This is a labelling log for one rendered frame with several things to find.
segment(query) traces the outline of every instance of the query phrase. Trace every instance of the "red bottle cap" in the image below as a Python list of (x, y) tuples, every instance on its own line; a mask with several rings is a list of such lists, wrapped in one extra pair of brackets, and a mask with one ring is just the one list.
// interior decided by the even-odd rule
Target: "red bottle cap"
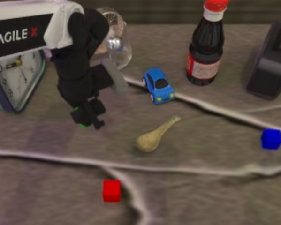
[(227, 8), (230, 0), (205, 0), (204, 6), (206, 9), (213, 12), (220, 12)]

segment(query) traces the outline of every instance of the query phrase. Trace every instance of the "car wheel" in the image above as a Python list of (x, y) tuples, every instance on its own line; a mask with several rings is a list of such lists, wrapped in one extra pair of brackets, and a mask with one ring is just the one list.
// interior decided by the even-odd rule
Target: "car wheel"
[(144, 87), (146, 87), (145, 79), (142, 79), (142, 85), (143, 85)]
[(150, 94), (151, 100), (152, 102), (154, 102), (154, 96), (152, 94)]

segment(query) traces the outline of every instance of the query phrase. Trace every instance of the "soda bottle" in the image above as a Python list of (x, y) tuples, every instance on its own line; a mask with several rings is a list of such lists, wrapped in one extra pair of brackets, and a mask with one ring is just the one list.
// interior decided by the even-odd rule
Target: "soda bottle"
[(195, 85), (209, 85), (217, 75), (224, 45), (222, 18), (229, 2), (204, 2), (203, 18), (192, 35), (187, 58), (187, 78)]

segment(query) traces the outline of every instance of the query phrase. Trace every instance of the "car windshield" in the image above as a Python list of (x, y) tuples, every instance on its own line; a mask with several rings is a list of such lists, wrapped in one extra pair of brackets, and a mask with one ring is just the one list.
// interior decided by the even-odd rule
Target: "car windshield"
[(168, 82), (165, 79), (158, 79), (155, 82), (155, 87), (157, 89), (165, 88), (168, 86)]

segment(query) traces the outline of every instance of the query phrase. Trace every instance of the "dark liquid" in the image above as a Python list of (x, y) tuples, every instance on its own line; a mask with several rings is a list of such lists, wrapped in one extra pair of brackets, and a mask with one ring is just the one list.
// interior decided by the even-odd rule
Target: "dark liquid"
[[(203, 64), (212, 64), (220, 60), (223, 54), (224, 32), (222, 21), (211, 22), (202, 18), (192, 35), (189, 52), (192, 58)], [(189, 74), (187, 78), (195, 85), (211, 84), (215, 76), (210, 79), (197, 79)]]

